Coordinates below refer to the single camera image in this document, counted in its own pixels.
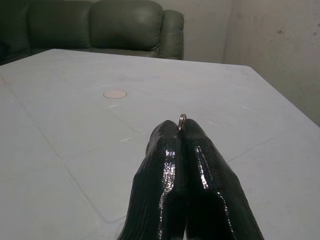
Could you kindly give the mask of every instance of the beige wall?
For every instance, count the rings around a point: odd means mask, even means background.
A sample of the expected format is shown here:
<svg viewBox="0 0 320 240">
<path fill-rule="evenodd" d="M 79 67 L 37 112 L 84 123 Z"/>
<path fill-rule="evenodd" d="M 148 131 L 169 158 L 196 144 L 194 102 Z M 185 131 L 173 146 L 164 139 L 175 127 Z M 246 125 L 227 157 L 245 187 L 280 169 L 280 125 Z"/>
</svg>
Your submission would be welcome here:
<svg viewBox="0 0 320 240">
<path fill-rule="evenodd" d="M 223 61 L 251 66 L 320 126 L 320 0 L 234 0 Z"/>
<path fill-rule="evenodd" d="M 153 0 L 184 14 L 184 59 L 220 63 L 232 0 Z"/>
</svg>

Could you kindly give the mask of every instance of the green leather sofa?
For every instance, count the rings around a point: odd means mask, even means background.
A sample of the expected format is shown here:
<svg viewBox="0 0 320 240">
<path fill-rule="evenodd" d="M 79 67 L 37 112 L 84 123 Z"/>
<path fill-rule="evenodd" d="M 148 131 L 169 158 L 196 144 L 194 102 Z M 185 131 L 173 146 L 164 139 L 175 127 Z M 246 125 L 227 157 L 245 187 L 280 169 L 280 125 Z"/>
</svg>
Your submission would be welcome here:
<svg viewBox="0 0 320 240">
<path fill-rule="evenodd" d="M 149 0 L 1 0 L 0 65 L 49 49 L 182 59 L 183 28 Z"/>
</svg>

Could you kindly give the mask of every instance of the table surface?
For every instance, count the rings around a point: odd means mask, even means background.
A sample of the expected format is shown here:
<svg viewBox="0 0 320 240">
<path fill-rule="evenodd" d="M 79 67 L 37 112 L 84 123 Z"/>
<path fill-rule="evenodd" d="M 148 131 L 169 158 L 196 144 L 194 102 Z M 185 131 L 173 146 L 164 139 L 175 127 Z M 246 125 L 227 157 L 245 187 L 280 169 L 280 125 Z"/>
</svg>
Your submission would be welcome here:
<svg viewBox="0 0 320 240">
<path fill-rule="evenodd" d="M 0 238 L 115 240 L 151 131 L 181 113 L 265 239 L 320 239 L 320 129 L 252 68 L 60 49 L 0 66 Z"/>
</svg>

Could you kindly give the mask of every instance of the sofa armrest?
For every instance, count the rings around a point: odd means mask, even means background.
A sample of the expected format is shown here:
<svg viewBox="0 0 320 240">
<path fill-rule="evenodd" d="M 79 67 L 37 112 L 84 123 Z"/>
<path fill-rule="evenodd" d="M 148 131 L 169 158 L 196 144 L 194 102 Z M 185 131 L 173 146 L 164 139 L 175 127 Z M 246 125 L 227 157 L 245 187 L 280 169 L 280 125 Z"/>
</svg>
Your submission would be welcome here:
<svg viewBox="0 0 320 240">
<path fill-rule="evenodd" d="M 160 33 L 159 58 L 183 59 L 184 55 L 184 16 L 174 10 L 163 12 Z"/>
</svg>

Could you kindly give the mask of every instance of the metal ring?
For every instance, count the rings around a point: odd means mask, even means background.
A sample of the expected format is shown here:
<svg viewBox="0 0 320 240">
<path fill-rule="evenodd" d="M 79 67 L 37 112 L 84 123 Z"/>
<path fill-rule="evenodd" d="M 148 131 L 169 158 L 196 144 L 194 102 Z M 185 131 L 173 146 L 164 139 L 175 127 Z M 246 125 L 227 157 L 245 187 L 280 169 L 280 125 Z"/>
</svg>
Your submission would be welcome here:
<svg viewBox="0 0 320 240">
<path fill-rule="evenodd" d="M 181 131 L 181 127 L 182 124 L 184 123 L 184 121 L 187 119 L 187 115 L 186 114 L 181 114 L 180 118 L 179 118 L 179 123 L 178 123 L 178 130 Z"/>
</svg>

